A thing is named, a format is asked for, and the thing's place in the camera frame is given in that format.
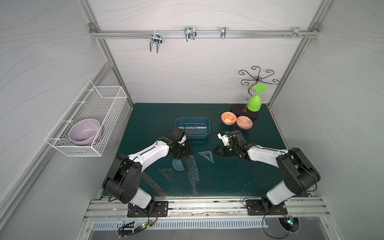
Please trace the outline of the small clear triangle ruler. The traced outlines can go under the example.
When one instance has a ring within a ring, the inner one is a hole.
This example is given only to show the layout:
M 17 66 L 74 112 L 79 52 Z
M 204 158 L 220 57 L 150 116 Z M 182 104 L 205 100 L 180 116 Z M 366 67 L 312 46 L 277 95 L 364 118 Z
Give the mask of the small clear triangle ruler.
M 158 171 L 169 181 L 169 183 L 173 183 L 173 169 L 158 169 Z

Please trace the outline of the dark straight stencil ruler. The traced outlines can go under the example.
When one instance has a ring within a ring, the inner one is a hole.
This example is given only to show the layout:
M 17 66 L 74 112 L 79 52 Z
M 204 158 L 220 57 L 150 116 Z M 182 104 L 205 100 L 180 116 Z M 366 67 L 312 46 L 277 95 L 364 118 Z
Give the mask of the dark straight stencil ruler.
M 158 196 L 165 198 L 166 192 L 145 172 L 142 172 L 141 178 L 158 194 Z

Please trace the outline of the black metal cup stand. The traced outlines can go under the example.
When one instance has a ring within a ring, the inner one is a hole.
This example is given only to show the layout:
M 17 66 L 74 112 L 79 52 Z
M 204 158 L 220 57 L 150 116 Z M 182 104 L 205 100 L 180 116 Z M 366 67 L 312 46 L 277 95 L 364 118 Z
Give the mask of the black metal cup stand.
M 247 104 L 233 104 L 231 106 L 231 111 L 237 116 L 246 116 L 250 119 L 256 119 L 259 116 L 259 111 L 262 106 L 262 97 L 261 94 L 265 93 L 268 90 L 268 85 L 277 86 L 280 84 L 280 81 L 277 79 L 272 79 L 271 82 L 266 82 L 265 79 L 271 77 L 275 74 L 273 70 L 265 70 L 266 76 L 260 76 L 261 68 L 259 66 L 252 66 L 252 71 L 256 71 L 257 75 L 250 74 L 247 70 L 240 70 L 240 76 L 249 77 L 248 79 L 242 79 L 241 84 L 243 86 L 248 86 L 247 93 Z

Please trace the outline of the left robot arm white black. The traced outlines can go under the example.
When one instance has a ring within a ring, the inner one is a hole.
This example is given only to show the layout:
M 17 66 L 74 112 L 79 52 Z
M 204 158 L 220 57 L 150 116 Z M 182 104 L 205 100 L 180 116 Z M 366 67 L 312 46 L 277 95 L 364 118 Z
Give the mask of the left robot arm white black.
M 144 150 L 116 157 L 103 181 L 103 190 L 123 204 L 151 208 L 153 197 L 140 188 L 142 173 L 169 154 L 173 154 L 175 159 L 191 156 L 193 151 L 187 144 L 187 137 L 160 137 Z

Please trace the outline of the aluminium top rail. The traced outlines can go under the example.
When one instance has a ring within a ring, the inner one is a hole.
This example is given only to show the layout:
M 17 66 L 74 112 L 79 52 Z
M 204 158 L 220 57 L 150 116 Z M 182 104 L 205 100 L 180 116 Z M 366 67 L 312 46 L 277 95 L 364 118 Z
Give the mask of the aluminium top rail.
M 227 30 L 225 39 L 291 39 L 283 38 L 282 34 L 289 35 L 293 30 Z M 308 38 L 318 38 L 320 32 L 300 30 Z M 99 31 L 90 33 L 93 39 L 124 39 L 124 40 L 150 40 L 151 35 L 159 34 L 163 40 L 185 39 L 184 31 Z M 197 30 L 197 39 L 221 39 L 221 30 Z

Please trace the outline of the metal double hook left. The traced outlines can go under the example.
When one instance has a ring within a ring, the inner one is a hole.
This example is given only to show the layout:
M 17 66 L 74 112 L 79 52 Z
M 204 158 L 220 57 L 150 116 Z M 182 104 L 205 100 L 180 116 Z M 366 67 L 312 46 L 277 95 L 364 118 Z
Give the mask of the metal double hook left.
M 156 53 L 158 53 L 162 42 L 163 42 L 163 37 L 161 35 L 159 34 L 151 35 L 150 52 L 152 52 L 154 49 L 154 46 L 156 46 Z

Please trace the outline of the clear stencil template ruler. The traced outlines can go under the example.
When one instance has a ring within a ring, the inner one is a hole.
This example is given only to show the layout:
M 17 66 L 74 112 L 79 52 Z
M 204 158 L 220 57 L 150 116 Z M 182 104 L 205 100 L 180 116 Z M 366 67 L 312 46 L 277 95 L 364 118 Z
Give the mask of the clear stencil template ruler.
M 197 184 L 196 182 L 199 182 L 201 180 L 197 163 L 194 156 L 189 156 L 188 159 L 185 159 L 185 163 L 187 166 L 187 172 L 189 177 L 189 182 L 192 188 L 193 195 L 198 194 Z

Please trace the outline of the blue plastic storage box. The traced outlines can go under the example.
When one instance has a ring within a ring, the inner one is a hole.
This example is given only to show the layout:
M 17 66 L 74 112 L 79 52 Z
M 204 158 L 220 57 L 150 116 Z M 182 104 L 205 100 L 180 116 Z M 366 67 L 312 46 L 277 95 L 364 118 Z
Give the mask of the blue plastic storage box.
M 210 120 L 206 117 L 179 117 L 175 126 L 184 130 L 189 140 L 204 140 L 211 132 Z

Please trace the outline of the metal double hook centre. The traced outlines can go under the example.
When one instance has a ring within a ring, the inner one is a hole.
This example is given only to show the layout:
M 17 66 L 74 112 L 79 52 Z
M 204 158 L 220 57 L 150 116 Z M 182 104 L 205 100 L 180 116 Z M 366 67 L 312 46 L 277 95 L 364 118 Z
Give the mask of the metal double hook centre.
M 185 38 L 186 38 L 187 42 L 189 40 L 195 40 L 195 38 L 197 36 L 197 30 L 195 27 L 186 27 L 184 29 L 184 33 L 185 33 Z

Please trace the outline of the orange patterned bowl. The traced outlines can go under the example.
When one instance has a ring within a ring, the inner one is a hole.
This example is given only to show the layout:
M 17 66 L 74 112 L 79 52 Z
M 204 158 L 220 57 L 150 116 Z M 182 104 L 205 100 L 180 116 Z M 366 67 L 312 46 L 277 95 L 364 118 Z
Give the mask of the orange patterned bowl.
M 224 112 L 221 115 L 222 122 L 227 125 L 233 125 L 237 122 L 237 116 L 232 112 Z
M 249 130 L 253 127 L 253 121 L 246 116 L 239 116 L 237 118 L 237 125 L 243 130 Z

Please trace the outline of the long thin clear ruler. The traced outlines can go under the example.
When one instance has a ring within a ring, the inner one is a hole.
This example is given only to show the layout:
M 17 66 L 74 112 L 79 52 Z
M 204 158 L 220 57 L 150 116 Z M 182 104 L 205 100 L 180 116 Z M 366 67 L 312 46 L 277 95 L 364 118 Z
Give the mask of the long thin clear ruler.
M 192 127 L 185 127 L 185 126 L 178 126 L 178 128 L 183 130 L 206 130 L 208 127 L 203 126 L 192 126 Z

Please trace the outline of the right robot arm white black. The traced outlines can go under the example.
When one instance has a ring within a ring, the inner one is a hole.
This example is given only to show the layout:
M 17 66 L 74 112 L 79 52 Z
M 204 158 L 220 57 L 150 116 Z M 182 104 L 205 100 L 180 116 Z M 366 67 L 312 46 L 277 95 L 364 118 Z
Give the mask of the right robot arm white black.
M 251 144 L 242 147 L 221 145 L 215 148 L 214 153 L 221 157 L 261 162 L 280 170 L 283 180 L 262 196 L 261 209 L 264 213 L 276 211 L 281 203 L 316 187 L 321 180 L 319 172 L 299 148 L 275 150 Z

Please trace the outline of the blue semicircle protractor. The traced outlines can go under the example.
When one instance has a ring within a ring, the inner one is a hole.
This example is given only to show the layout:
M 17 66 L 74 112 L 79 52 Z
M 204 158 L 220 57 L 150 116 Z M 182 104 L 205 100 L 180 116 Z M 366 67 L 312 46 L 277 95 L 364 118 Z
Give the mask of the blue semicircle protractor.
M 184 171 L 185 170 L 184 165 L 183 165 L 181 160 L 174 159 L 172 161 L 172 165 L 173 165 L 173 168 L 177 171 Z

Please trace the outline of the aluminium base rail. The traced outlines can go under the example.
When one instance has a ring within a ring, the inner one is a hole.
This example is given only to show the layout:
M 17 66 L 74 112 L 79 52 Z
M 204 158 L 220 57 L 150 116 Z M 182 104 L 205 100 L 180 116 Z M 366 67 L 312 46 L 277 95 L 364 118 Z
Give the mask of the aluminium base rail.
M 291 198 L 270 214 L 257 213 L 248 208 L 248 201 L 260 201 L 257 197 L 166 197 L 168 215 L 159 219 L 219 219 L 219 218 L 278 218 L 285 215 L 293 217 L 329 217 L 331 214 L 320 197 Z M 108 200 L 91 201 L 84 220 L 127 220 L 147 219 L 137 207 Z

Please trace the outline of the orange patterned bowl left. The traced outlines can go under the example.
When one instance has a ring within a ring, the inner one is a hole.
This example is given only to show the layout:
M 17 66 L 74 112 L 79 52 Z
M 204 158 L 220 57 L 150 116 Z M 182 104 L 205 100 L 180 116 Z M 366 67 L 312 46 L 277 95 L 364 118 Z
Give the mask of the orange patterned bowl left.
M 237 116 L 232 112 L 224 112 L 221 115 L 222 122 L 227 125 L 233 125 L 237 122 Z

